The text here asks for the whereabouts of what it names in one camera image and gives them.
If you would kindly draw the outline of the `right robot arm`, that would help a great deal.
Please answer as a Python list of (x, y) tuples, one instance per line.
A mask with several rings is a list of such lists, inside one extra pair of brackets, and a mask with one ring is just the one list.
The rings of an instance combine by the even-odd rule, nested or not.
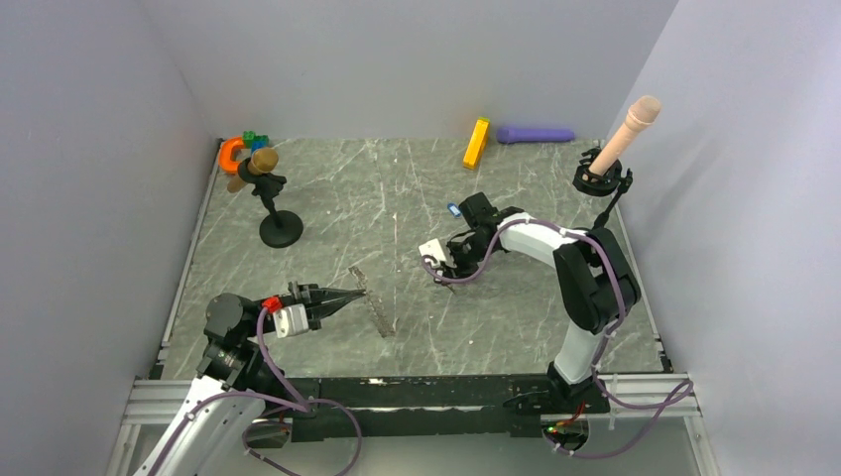
[(551, 266), (569, 319), (559, 352), (548, 365), (548, 402), (571, 412), (594, 379), (608, 337), (642, 298), (616, 236), (604, 227), (569, 229), (516, 206), (499, 209), (478, 192), (458, 206), (467, 231), (420, 247), (429, 272), (442, 284), (477, 279), (496, 252), (516, 252)]

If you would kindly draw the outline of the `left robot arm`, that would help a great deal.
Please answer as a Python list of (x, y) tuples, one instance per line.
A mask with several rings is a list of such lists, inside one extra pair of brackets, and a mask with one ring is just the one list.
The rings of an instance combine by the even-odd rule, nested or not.
[(291, 282), (284, 295), (214, 297), (205, 311), (207, 344), (196, 376), (137, 474), (197, 475), (226, 444), (246, 443), (253, 428), (283, 428), (285, 418), (314, 417), (321, 408), (348, 414), (334, 400), (304, 396), (272, 359), (265, 336), (289, 338), (319, 330), (323, 319), (365, 295), (363, 290)]

